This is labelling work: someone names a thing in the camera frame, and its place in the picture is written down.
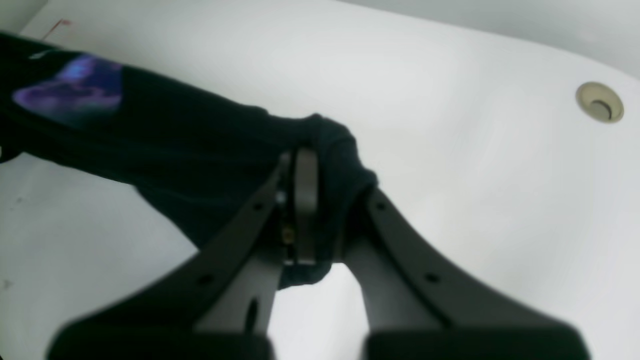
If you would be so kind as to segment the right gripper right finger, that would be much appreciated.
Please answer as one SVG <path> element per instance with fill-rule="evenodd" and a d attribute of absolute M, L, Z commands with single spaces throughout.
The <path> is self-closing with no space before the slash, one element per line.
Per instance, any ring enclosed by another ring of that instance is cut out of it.
<path fill-rule="evenodd" d="M 377 187 L 345 224 L 361 287 L 363 360 L 589 360 L 572 325 L 477 280 L 431 246 Z"/>

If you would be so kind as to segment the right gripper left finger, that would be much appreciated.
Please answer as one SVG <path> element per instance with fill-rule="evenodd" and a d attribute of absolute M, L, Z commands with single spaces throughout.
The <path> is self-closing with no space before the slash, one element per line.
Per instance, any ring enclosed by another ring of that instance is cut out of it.
<path fill-rule="evenodd" d="M 284 153 L 214 239 L 137 294 L 65 326 L 50 360 L 272 360 L 282 271 L 318 261 L 319 159 Z"/>

